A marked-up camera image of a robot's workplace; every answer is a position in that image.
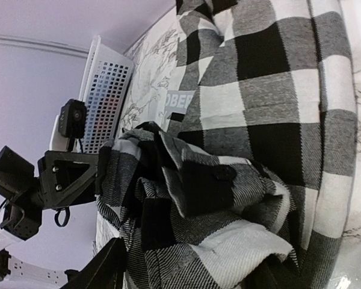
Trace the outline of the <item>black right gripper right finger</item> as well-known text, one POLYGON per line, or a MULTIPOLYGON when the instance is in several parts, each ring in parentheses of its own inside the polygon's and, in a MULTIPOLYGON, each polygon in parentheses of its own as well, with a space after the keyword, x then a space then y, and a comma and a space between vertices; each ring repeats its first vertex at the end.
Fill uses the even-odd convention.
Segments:
POLYGON ((243 281, 243 288, 288 288, 289 278, 277 258, 263 260, 243 281))

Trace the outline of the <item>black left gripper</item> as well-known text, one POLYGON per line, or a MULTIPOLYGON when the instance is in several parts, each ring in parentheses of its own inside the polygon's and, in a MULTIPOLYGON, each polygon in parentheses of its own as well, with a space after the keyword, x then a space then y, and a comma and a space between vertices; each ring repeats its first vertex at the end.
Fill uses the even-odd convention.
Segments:
POLYGON ((34 166, 4 146, 0 195, 6 203, 0 228, 28 240, 39 232, 45 210, 54 210, 55 224, 65 227, 72 206, 95 201, 97 164, 95 154, 47 151, 38 160, 39 180, 34 180, 34 166))

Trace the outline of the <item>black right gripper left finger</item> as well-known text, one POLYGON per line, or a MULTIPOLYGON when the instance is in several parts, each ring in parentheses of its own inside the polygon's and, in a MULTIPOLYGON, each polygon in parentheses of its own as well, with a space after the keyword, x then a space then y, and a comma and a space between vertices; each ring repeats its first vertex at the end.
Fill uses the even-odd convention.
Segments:
POLYGON ((68 274, 61 288, 123 288, 127 250, 122 238, 112 238, 78 273, 68 274))

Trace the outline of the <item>black white plaid shirt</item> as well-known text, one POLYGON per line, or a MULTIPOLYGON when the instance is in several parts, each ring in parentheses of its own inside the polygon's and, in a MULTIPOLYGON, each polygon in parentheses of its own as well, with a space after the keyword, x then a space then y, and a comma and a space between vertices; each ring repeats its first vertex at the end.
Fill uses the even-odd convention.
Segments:
POLYGON ((126 243, 125 288, 243 288, 277 258, 324 288, 356 161, 339 1, 178 1, 168 89, 187 110, 100 150, 97 207, 126 243))

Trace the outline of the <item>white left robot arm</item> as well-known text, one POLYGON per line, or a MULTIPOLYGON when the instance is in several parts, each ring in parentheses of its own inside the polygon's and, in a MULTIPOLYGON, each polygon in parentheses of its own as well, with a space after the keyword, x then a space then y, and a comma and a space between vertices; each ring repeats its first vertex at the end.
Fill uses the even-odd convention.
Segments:
POLYGON ((95 154, 46 151, 35 167, 8 146, 0 151, 0 282, 33 281, 60 288, 77 270, 50 270, 23 262, 6 250, 35 236, 44 210, 54 210, 58 227, 66 226, 70 207, 95 200, 98 158, 95 154))

